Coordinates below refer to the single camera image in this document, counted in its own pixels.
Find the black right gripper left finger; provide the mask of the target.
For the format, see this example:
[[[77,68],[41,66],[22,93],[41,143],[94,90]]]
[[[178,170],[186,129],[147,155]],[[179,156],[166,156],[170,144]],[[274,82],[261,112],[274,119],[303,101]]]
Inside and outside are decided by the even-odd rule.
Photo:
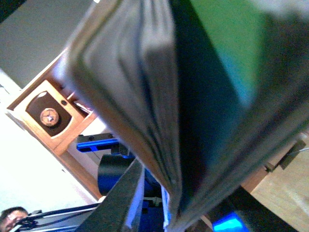
[[[135,159],[77,232],[137,232],[142,211],[142,164]]]

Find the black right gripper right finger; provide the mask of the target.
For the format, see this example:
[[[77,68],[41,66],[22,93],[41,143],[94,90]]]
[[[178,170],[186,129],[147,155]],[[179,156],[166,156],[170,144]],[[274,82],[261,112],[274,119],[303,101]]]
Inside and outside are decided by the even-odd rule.
[[[295,232],[290,224],[263,206],[244,188],[237,188],[227,198],[232,211],[250,232]]]

